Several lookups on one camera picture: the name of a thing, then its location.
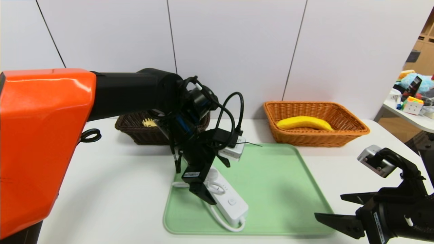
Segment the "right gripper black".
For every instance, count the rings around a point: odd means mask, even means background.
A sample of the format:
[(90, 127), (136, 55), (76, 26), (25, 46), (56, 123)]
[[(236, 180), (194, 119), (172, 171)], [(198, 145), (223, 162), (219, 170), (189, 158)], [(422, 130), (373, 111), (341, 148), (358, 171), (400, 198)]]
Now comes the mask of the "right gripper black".
[(354, 239), (367, 237), (371, 244), (386, 244), (392, 238), (415, 239), (416, 231), (406, 221), (414, 198), (373, 198), (377, 192), (342, 194), (343, 201), (361, 204), (355, 215), (315, 213), (315, 218)]

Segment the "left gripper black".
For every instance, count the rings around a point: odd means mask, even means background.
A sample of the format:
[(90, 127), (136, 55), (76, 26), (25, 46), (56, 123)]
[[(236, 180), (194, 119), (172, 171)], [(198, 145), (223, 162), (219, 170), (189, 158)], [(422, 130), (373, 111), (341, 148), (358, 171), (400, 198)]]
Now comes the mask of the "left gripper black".
[(214, 149), (205, 143), (194, 142), (187, 144), (182, 152), (187, 163), (182, 179), (189, 184), (189, 191), (207, 204), (216, 205), (215, 199), (203, 183), (216, 156)]

